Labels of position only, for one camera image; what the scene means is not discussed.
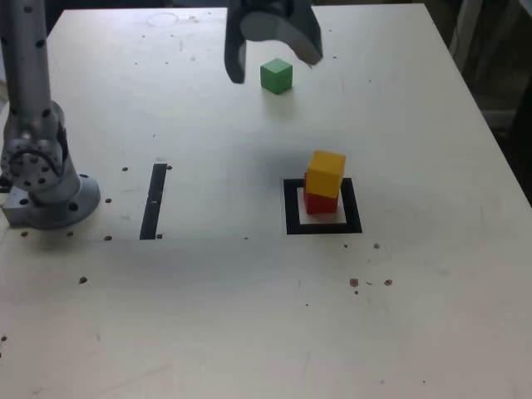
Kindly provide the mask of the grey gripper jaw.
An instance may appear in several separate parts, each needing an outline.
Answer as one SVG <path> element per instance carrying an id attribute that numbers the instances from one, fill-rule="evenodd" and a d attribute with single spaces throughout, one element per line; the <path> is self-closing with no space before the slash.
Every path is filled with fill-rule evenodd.
<path id="1" fill-rule="evenodd" d="M 224 65 L 229 79 L 235 84 L 245 80 L 246 39 L 240 26 L 247 15 L 247 2 L 231 0 L 227 7 Z"/>
<path id="2" fill-rule="evenodd" d="M 310 1 L 250 1 L 239 27 L 246 40 L 282 42 L 308 65 L 323 58 L 321 28 Z"/>

